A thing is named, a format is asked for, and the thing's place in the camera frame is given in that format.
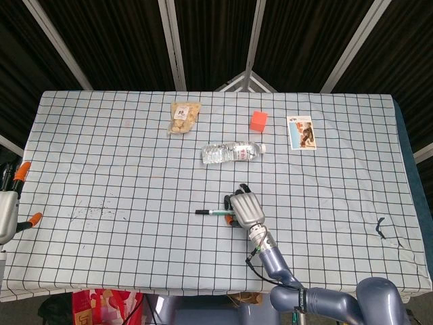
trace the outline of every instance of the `bottle label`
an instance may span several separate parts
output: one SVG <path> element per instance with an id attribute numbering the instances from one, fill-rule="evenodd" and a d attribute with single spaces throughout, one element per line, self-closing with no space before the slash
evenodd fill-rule
<path id="1" fill-rule="evenodd" d="M 174 115 L 175 120 L 186 120 L 189 112 L 189 106 L 178 106 Z"/>
<path id="2" fill-rule="evenodd" d="M 235 159 L 236 160 L 248 160 L 248 147 L 249 146 L 236 146 L 235 148 Z"/>

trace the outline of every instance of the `red bag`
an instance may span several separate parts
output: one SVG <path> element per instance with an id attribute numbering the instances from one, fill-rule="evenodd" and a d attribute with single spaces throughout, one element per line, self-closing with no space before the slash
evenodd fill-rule
<path id="1" fill-rule="evenodd" d="M 92 289 L 72 293 L 74 325 L 141 325 L 144 294 L 138 292 Z"/>

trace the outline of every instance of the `card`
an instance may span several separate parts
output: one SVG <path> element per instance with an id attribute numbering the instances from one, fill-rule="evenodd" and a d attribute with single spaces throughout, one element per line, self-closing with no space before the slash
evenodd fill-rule
<path id="1" fill-rule="evenodd" d="M 311 116 L 287 116 L 290 145 L 293 150 L 315 150 L 316 138 Z"/>

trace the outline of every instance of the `orange cube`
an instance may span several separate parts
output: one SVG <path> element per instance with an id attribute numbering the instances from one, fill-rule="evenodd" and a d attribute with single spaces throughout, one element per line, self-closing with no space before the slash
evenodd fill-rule
<path id="1" fill-rule="evenodd" d="M 267 119 L 268 113 L 260 112 L 258 110 L 254 111 L 254 114 L 251 118 L 250 129 L 258 132 L 263 132 Z"/>

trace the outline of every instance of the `grid pattern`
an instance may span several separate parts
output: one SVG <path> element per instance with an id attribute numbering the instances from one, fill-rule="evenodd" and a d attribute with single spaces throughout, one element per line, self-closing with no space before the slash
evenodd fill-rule
<path id="1" fill-rule="evenodd" d="M 186 101 L 202 103 L 198 122 L 169 137 L 170 104 Z M 258 109 L 263 134 L 248 128 Z M 311 115 L 316 150 L 290 149 L 291 115 Z M 202 163 L 204 145 L 235 140 L 267 153 Z M 24 159 L 19 219 L 44 216 L 5 245 L 1 300 L 101 287 L 268 291 L 245 265 L 246 231 L 193 213 L 221 208 L 242 182 L 306 286 L 354 293 L 382 276 L 402 296 L 432 287 L 389 95 L 48 91 Z"/>

